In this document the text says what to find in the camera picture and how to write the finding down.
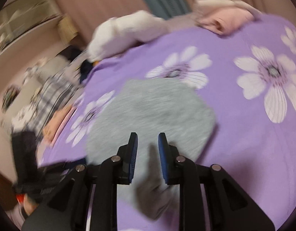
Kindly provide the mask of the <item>person's left hand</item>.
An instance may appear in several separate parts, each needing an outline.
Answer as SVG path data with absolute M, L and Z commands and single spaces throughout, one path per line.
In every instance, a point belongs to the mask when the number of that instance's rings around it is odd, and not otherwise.
M 23 216 L 30 216 L 39 206 L 39 204 L 34 199 L 30 198 L 28 194 L 17 194 L 16 198 Z

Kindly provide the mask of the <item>pink sleeve left forearm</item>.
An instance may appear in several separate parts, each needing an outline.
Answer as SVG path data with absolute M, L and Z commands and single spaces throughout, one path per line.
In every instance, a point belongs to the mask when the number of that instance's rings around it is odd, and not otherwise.
M 17 204 L 12 210 L 6 211 L 9 219 L 18 229 L 22 229 L 25 220 L 28 218 L 27 213 L 22 205 Z

